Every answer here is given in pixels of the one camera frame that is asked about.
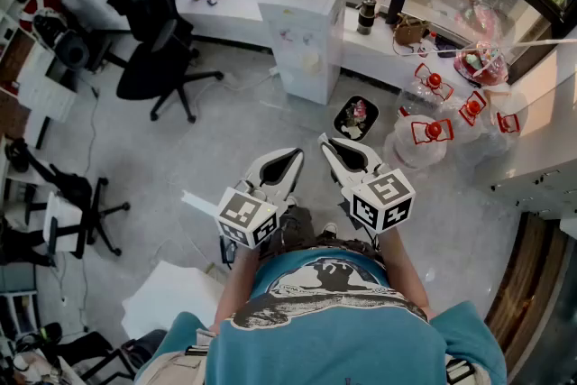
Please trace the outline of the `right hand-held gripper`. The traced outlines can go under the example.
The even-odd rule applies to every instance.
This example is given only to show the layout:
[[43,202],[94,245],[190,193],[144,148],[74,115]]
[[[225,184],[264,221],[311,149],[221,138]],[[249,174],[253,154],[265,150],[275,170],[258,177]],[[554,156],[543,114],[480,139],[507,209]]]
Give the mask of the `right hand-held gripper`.
[[400,169],[381,164],[375,150],[347,138],[322,133],[318,145],[356,229],[382,234],[410,218],[415,189]]

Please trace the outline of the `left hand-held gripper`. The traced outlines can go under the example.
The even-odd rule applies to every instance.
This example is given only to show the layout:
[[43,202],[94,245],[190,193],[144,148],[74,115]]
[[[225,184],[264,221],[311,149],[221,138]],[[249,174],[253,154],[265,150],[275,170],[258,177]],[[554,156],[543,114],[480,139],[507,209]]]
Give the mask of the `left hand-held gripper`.
[[282,148],[260,156],[247,170],[241,185],[227,188],[215,220],[220,233],[247,248],[258,248],[278,229],[288,210],[305,160],[300,148]]

